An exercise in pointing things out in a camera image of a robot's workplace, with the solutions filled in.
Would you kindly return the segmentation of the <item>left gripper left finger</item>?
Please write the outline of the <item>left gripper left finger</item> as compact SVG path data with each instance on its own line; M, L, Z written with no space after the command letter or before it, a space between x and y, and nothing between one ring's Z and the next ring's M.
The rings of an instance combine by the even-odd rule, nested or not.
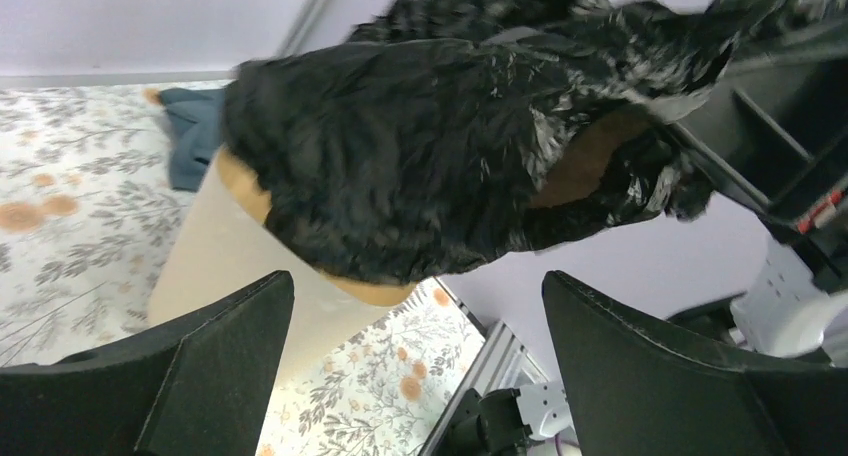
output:
M3 368L2 453L254 454L294 300L275 271L122 340Z

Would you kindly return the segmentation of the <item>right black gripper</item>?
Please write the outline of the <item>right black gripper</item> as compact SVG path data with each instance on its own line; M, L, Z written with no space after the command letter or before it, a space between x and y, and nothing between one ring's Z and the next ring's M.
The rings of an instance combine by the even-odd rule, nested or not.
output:
M708 100L667 133L796 252L818 289L846 289L846 17L741 48Z

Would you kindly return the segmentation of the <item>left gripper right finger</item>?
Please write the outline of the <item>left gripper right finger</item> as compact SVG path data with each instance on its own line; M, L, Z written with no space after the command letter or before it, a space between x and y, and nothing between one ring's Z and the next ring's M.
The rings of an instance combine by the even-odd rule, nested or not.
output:
M542 300L584 454L846 454L845 369L724 344L561 271Z

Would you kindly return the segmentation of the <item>beige plastic trash bin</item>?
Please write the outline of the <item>beige plastic trash bin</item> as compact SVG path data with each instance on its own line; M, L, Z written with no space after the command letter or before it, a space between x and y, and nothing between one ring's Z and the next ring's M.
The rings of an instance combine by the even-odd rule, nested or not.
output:
M280 380L297 376L331 349L376 322L412 296L410 287L374 286L325 276L301 261L263 226L269 198L254 173L230 152L215 152L199 191L148 302L148 321L158 325L218 301L276 270L291 273L294 311ZM543 328L540 288L546 271L572 268L578 257L621 263L626 272L657 262L655 256L627 255L622 243L656 236L669 226L660 217L625 226L544 253L506 256L441 282L489 327L504 319L529 343L553 376L550 334Z

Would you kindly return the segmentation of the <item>black trash bag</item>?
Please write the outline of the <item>black trash bag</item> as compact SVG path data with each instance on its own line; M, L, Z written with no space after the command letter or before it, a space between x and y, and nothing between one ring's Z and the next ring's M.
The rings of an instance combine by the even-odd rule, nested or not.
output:
M847 0L395 0L341 44L240 65L224 148L266 228L337 277L403 286L655 218L713 185L655 133L755 46Z

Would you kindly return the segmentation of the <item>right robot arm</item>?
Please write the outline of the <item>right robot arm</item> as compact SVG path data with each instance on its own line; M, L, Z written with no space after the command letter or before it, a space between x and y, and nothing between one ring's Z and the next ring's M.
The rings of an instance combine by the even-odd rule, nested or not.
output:
M561 271L541 300L557 381L518 385L493 328L425 455L843 455L847 22L744 46L709 99L651 129L769 231L744 291L666 320Z

